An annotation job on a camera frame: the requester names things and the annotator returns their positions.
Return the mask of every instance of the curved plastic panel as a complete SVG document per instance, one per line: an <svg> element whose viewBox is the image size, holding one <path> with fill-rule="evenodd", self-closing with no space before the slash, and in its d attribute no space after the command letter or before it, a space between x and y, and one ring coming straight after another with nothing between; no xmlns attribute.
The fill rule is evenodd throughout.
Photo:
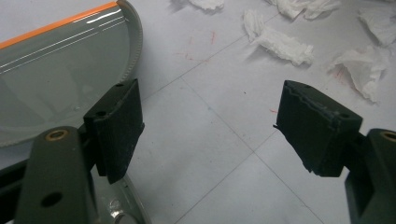
<svg viewBox="0 0 396 224"><path fill-rule="evenodd" d="M136 11L118 1L0 43L0 147L80 126L111 86L134 77L142 41Z"/></svg>

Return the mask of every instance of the orange edge trim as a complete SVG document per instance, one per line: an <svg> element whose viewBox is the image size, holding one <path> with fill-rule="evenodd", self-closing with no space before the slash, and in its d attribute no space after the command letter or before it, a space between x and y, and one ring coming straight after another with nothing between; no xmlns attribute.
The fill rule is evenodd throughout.
<svg viewBox="0 0 396 224"><path fill-rule="evenodd" d="M94 14L94 13L97 13L97 12L100 12L100 11L103 11L103 10L106 10L108 8L115 7L115 6L117 6L116 2L109 2L109 3L106 3L106 4L101 5L99 7L95 7L95 8L92 8L90 10L87 10L85 12L81 12L81 13L75 15L75 16L63 19L61 21L56 21L55 23L43 26L41 28L38 28L38 29L33 30L31 32L28 32L26 34L19 35L19 36L16 36L14 38L11 38L9 40L4 41L4 42L0 43L0 49L6 48L6 47L11 46L11 45L14 45L16 43L21 42L22 40L31 38L33 36L41 35L41 34L47 32L47 31L56 29L56 28L58 28L60 26L63 26L65 24L67 24L67 23L80 20L80 19L82 19L84 17L87 17L87 16L89 16L91 14Z"/></svg>

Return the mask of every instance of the crumpled tissue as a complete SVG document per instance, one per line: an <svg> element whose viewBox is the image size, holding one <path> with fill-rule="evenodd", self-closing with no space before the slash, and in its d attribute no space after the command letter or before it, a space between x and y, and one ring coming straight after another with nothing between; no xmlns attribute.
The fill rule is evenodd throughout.
<svg viewBox="0 0 396 224"><path fill-rule="evenodd" d="M309 4L309 1L301 0L268 0L277 10L292 20L294 20Z"/></svg>
<svg viewBox="0 0 396 224"><path fill-rule="evenodd" d="M201 9L207 10L211 9L214 10L216 7L223 8L224 7L224 0L189 0L193 5L196 7L200 7Z"/></svg>
<svg viewBox="0 0 396 224"><path fill-rule="evenodd" d="M396 39L395 7L361 8L359 13L382 46L388 46Z"/></svg>
<svg viewBox="0 0 396 224"><path fill-rule="evenodd" d="M389 51L368 46L365 50L352 49L336 58L329 69L342 64L352 77L355 88L364 98L376 102L379 78L389 64Z"/></svg>
<svg viewBox="0 0 396 224"><path fill-rule="evenodd" d="M270 4L277 6L277 10L294 20L306 9L304 17L313 20L322 12L331 11L341 6L340 1L335 0L267 0Z"/></svg>
<svg viewBox="0 0 396 224"><path fill-rule="evenodd" d="M334 0L315 0L308 4L304 13L304 18L307 20L313 20L318 17L321 13L332 11L341 6L340 1Z"/></svg>
<svg viewBox="0 0 396 224"><path fill-rule="evenodd" d="M260 44L277 57L289 60L294 65L312 63L313 46L301 44L294 38L264 25L262 16L257 15L256 11L245 11L244 24L252 44Z"/></svg>
<svg viewBox="0 0 396 224"><path fill-rule="evenodd" d="M256 37L262 34L264 29L264 17L258 15L256 11L245 10L244 25L247 30L248 40L252 42Z"/></svg>

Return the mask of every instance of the tile grout line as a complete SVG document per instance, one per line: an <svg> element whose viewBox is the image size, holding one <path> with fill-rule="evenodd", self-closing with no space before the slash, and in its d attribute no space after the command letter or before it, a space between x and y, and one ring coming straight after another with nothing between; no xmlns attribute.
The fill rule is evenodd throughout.
<svg viewBox="0 0 396 224"><path fill-rule="evenodd" d="M247 143L247 142L245 142L245 140L241 137L241 136L239 136L239 134L218 114L218 112L216 111L216 110L214 110L213 108L212 108L212 106L210 106L202 97L201 97L201 95L200 94L198 94L198 92L192 87L192 86L190 86L189 85L189 83L186 81L186 80L184 80L184 78L183 77L181 77L180 78L194 93L195 93L195 95L197 95L198 96L198 98L200 98L201 99L201 101L202 102L204 102L204 104L207 106L207 107L209 107L210 108L210 110L211 111L213 111L213 113L245 144L245 146L248 148L248 149L250 149L252 152L254 152L254 150L253 150L253 148L251 148L250 147L250 145Z"/></svg>
<svg viewBox="0 0 396 224"><path fill-rule="evenodd" d="M274 135L277 131L278 131L278 129L274 130L274 132L271 133L267 138L265 138L265 140L264 140L261 144L259 144L259 146L256 147L256 149L254 149L253 151L256 151L257 149L259 149L260 147L262 147L262 145L264 145L264 143L266 143L267 140L270 139L270 138L272 137L272 135Z"/></svg>
<svg viewBox="0 0 396 224"><path fill-rule="evenodd" d="M219 183L213 187L208 193L206 193L195 205L193 205L186 213L184 213L183 216L181 216L176 222L175 224L177 224L183 217L185 217L198 203L200 203L210 192L213 191L213 189L215 189L219 184L221 184L223 182L223 180L225 180L234 170L236 170L236 168L238 168L242 163L244 163L251 155L253 155L254 152L251 152L250 154L247 155L246 158L244 158L238 165L236 165L230 173L228 173L226 176L224 176Z"/></svg>
<svg viewBox="0 0 396 224"><path fill-rule="evenodd" d="M314 213L314 211L312 211L312 209L308 206L308 205L306 205L306 203L289 187L289 185L287 185L286 183L285 183L285 181L283 181L277 174L276 174L276 172L256 153L256 152L253 152L254 154L256 154L256 156L257 157L259 157L259 159L262 161L262 163L264 163L264 165L266 166L266 167L268 167L268 169L270 169L270 171L291 191L291 193L293 193L299 200L300 200L300 202L306 207L306 208L308 208L309 209L309 211L322 223L322 224L324 224L324 222L323 222L323 220L322 219L320 219L320 217L318 217L318 215L316 214L316 213Z"/></svg>
<svg viewBox="0 0 396 224"><path fill-rule="evenodd" d="M220 49L218 52L215 52L214 54L210 55L208 58L206 58L204 61L211 59L212 57L216 56L218 53L224 51L225 49L227 49L228 47L230 47L232 44L234 44L235 42L237 42L238 40L242 39L243 37L245 37L246 35L242 35L240 37L238 37L235 41L233 41L232 43L230 43L229 45L225 46L224 48ZM204 62L199 62L198 64L196 64L195 66L193 66L191 69L187 70L186 72L184 72L183 74L181 74L180 76L176 77L174 80L172 80L171 82L169 82L168 84L164 85L163 87L159 88L157 91L153 92L152 94L150 94L149 96L145 97L142 101L146 101L148 98L150 98L151 96L155 95L157 92L161 91L162 89L164 89L165 87L169 86L170 84L172 84L174 81L178 80L180 77L183 77L184 75L188 74L190 71L192 71L194 68L200 66L201 64L203 64Z"/></svg>

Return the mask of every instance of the white tile floor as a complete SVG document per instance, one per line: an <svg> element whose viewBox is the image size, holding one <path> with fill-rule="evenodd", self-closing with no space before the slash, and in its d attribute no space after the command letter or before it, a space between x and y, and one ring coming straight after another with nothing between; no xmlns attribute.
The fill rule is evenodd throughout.
<svg viewBox="0 0 396 224"><path fill-rule="evenodd" d="M11 24L0 22L1 32L9 31L0 40L106 0L73 2L57 6L58 1L32 0L22 7L0 2L2 18L13 18ZM395 63L381 78L377 104L363 100L346 75L326 73L326 63L337 53L376 44L357 19L360 7L396 5L344 0L329 17L291 22L264 0L225 0L215 13L183 0L130 2L144 28L136 72L147 126L128 174L152 222L349 223L347 171L340 178L309 174L272 127L275 111L283 81L291 79L363 116L364 134L372 128L396 130ZM17 7L20 13L14 14ZM314 45L314 63L295 67L249 45L242 15L251 8L273 28ZM45 19L22 13L32 10L51 13Z"/></svg>

